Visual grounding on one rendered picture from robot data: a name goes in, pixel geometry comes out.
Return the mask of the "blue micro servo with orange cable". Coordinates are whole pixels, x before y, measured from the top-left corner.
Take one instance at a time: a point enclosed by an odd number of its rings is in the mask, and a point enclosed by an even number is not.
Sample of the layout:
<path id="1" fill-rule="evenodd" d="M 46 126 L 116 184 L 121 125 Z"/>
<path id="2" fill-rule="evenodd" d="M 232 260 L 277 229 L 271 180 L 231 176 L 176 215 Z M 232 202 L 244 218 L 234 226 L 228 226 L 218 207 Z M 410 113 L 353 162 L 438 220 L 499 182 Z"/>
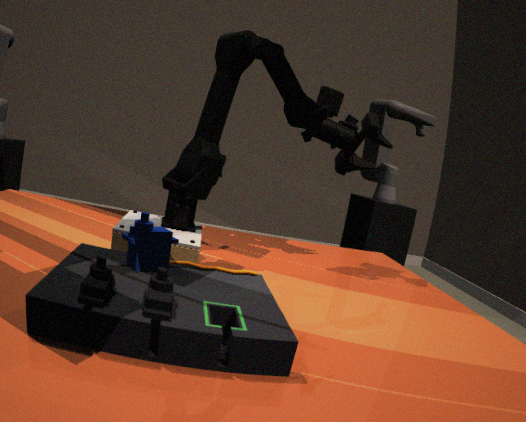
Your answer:
<path id="1" fill-rule="evenodd" d="M 134 226 L 130 226 L 130 233 L 123 233 L 122 235 L 122 238 L 128 242 L 127 265 L 135 272 L 158 271 L 158 267 L 168 270 L 169 265 L 175 264 L 229 274 L 257 275 L 256 272 L 248 270 L 208 267 L 189 261 L 170 261 L 171 246 L 179 242 L 172 234 L 172 231 L 164 227 L 154 226 L 154 222 L 149 221 L 149 213 L 142 212 L 141 219 L 136 219 Z"/>

